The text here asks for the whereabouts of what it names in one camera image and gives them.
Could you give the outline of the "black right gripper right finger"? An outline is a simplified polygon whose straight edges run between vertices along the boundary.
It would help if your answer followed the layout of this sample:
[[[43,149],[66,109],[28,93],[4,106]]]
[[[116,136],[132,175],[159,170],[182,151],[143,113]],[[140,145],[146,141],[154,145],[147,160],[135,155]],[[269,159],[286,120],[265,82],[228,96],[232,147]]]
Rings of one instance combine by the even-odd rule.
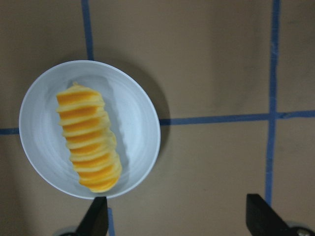
[[[297,236],[259,194],[247,194],[246,226],[252,236]]]

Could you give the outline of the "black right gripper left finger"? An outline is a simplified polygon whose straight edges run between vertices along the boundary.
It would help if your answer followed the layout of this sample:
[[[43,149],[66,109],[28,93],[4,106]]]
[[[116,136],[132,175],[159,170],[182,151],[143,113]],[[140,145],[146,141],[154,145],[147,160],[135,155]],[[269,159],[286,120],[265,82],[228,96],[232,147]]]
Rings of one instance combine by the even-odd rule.
[[[95,197],[75,233],[77,236],[105,236],[108,228],[107,198]]]

